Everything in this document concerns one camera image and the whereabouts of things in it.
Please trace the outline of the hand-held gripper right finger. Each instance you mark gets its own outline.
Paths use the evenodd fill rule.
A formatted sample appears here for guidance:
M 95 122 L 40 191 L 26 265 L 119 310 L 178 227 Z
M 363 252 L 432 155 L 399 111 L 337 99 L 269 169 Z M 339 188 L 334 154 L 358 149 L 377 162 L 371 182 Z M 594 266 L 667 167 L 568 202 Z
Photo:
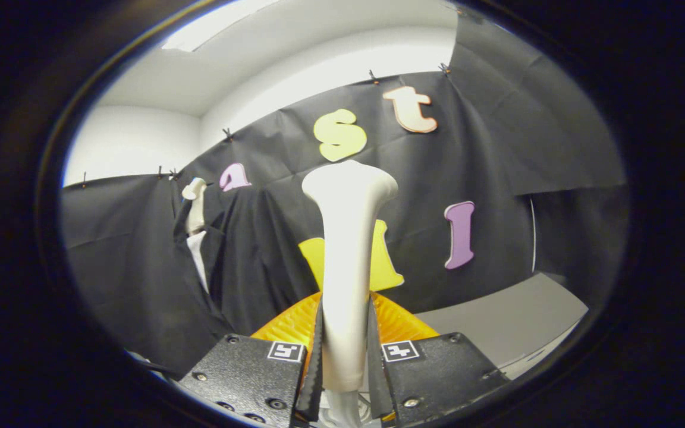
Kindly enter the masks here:
M 394 301 L 369 301 L 369 392 L 384 426 L 441 426 L 509 383 L 467 336 L 440 334 Z

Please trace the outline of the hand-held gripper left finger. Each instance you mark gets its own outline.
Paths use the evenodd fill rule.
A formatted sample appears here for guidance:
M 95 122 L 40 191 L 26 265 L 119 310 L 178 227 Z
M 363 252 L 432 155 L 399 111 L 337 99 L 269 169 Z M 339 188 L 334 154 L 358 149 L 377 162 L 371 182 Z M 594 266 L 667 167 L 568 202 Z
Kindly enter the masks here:
M 323 384 L 321 296 L 302 299 L 250 336 L 223 336 L 179 388 L 217 412 L 268 426 L 316 421 Z

